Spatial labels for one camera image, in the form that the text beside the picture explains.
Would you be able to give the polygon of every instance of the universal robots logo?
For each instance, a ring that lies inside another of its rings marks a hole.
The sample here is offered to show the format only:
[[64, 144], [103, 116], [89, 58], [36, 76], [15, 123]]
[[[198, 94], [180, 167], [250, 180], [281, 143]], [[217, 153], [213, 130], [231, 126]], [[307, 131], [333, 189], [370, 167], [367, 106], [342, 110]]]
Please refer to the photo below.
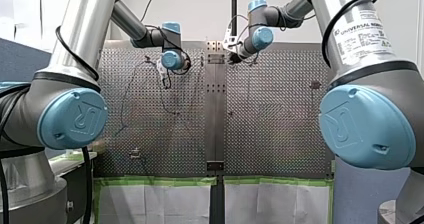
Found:
[[331, 133], [332, 141], [337, 148], [361, 142], [348, 102], [331, 110], [325, 114], [324, 118], [326, 126]]
[[340, 29], [337, 29], [334, 31], [334, 36], [338, 36], [338, 35], [340, 35]]
[[102, 109], [87, 102], [81, 102], [77, 105], [77, 115], [74, 121], [74, 127], [71, 129], [85, 135], [94, 135], [99, 123]]

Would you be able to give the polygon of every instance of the light blue joint cap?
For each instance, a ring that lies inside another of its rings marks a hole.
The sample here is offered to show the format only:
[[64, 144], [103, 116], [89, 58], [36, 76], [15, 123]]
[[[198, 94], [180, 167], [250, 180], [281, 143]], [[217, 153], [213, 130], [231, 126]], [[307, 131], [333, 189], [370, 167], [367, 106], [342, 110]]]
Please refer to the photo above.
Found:
[[274, 34], [268, 27], [259, 27], [252, 37], [252, 44], [256, 50], [261, 51], [267, 48], [274, 41]]
[[102, 133], [107, 114], [99, 93], [88, 88], [72, 89], [44, 109], [38, 121], [38, 139], [56, 150], [85, 147]]
[[415, 135], [402, 111], [370, 88], [343, 85], [321, 102], [321, 133], [345, 162], [361, 168], [394, 170], [415, 156]]
[[183, 67], [180, 55], [174, 51], [166, 51], [162, 54], [162, 65], [169, 70], [178, 70]]
[[268, 6], [268, 3], [266, 3], [265, 0], [254, 0], [249, 3], [247, 10], [248, 12], [251, 12], [261, 6]]
[[175, 32], [177, 34], [181, 34], [180, 23], [178, 22], [164, 22], [162, 24], [162, 28], [168, 31]]

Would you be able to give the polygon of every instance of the green tape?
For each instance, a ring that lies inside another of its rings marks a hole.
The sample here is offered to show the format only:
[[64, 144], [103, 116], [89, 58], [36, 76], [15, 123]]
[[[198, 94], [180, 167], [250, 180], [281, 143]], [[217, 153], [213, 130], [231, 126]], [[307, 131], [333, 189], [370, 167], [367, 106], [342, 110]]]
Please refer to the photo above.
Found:
[[333, 224], [334, 216], [333, 216], [333, 208], [334, 208], [334, 181], [332, 180], [330, 185], [330, 197], [328, 200], [328, 224]]
[[58, 161], [58, 160], [67, 160], [67, 161], [82, 161], [84, 157], [81, 153], [71, 154], [69, 156], [60, 155], [54, 158], [51, 158], [49, 161]]
[[227, 185], [267, 183], [267, 184], [294, 185], [294, 186], [328, 187], [333, 185], [333, 180], [299, 179], [299, 178], [267, 177], [267, 176], [244, 176], [244, 177], [224, 177], [224, 183]]
[[99, 224], [100, 220], [100, 191], [102, 190], [102, 186], [94, 182], [94, 216], [95, 222], [94, 224]]
[[97, 178], [95, 182], [101, 186], [213, 186], [216, 185], [215, 177], [208, 178], [166, 178], [150, 176], [128, 176], [118, 178]]

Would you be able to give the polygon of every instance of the metal bracket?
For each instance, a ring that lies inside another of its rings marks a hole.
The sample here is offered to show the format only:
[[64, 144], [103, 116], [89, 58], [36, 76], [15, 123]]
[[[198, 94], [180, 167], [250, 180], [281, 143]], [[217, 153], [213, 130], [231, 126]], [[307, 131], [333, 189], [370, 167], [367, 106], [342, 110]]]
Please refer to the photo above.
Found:
[[225, 54], [208, 54], [208, 64], [225, 64]]
[[208, 172], [224, 170], [224, 133], [227, 103], [227, 65], [222, 42], [208, 41], [205, 65], [206, 161]]
[[208, 171], [223, 171], [224, 162], [223, 161], [208, 161], [207, 169]]

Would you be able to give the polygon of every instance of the pegboard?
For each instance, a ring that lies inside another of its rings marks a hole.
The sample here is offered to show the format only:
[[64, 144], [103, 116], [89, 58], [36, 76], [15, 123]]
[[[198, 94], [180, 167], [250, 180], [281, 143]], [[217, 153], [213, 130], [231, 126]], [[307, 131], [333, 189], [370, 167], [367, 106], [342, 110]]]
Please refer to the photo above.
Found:
[[165, 90], [155, 66], [145, 62], [156, 62], [159, 48], [106, 43], [99, 85], [109, 120], [98, 141], [105, 152], [95, 164], [97, 176], [206, 175], [201, 46], [186, 47], [193, 67], [184, 76], [170, 74], [172, 86]]
[[226, 175], [328, 178], [319, 131], [328, 71], [318, 44], [277, 43], [227, 72]]
[[185, 76], [171, 74], [172, 88], [164, 90], [154, 65], [144, 63], [157, 60], [160, 49], [106, 43], [99, 84], [109, 121], [98, 141], [105, 151], [97, 176], [205, 176], [206, 152], [223, 150], [215, 156], [224, 159], [225, 175], [329, 177], [333, 156], [318, 126], [327, 86], [319, 44], [277, 43], [257, 64], [224, 64], [225, 78], [215, 77], [226, 79], [226, 112], [216, 117], [225, 120], [224, 141], [215, 150], [205, 148], [208, 122], [217, 120], [205, 118], [210, 50], [204, 42], [183, 46], [193, 68]]

